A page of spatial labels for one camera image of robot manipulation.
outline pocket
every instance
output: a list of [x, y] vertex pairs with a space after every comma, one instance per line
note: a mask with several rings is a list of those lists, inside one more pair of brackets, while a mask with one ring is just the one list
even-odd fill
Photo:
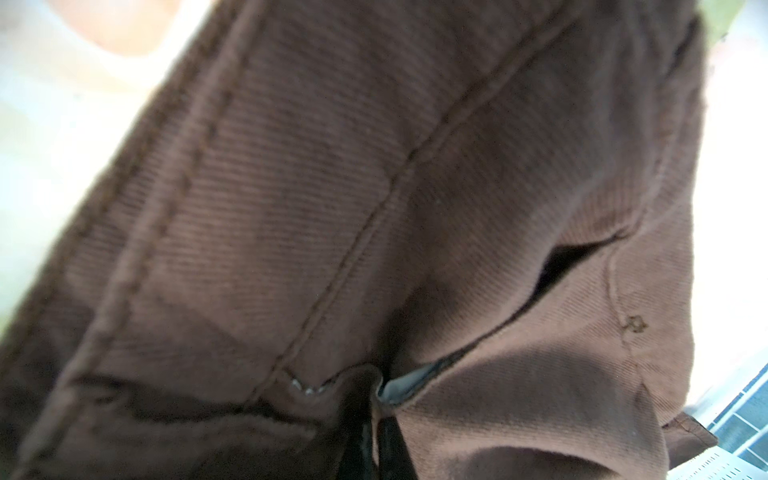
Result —
[[44, 478], [302, 478], [312, 425], [138, 384], [95, 382]]

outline green blurred area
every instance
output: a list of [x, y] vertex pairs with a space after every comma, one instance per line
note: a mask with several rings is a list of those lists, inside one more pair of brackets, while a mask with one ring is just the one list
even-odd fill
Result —
[[699, 8], [707, 25], [707, 46], [715, 45], [730, 28], [746, 0], [700, 0]]

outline perforated white surface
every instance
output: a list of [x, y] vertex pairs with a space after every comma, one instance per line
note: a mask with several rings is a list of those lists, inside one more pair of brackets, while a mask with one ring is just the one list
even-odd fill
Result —
[[768, 473], [713, 447], [670, 471], [667, 480], [768, 480]]

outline brown corduroy jacket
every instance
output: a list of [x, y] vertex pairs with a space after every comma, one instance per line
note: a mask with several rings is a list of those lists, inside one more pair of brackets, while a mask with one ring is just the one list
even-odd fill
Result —
[[223, 0], [5, 335], [15, 477], [331, 479], [372, 401], [421, 480], [664, 478], [702, 56], [692, 0]]

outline brown corduroy garment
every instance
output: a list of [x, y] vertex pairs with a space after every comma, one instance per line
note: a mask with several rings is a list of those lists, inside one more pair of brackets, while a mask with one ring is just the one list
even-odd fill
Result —
[[665, 476], [692, 360], [692, 0], [224, 0], [4, 339], [16, 478]]

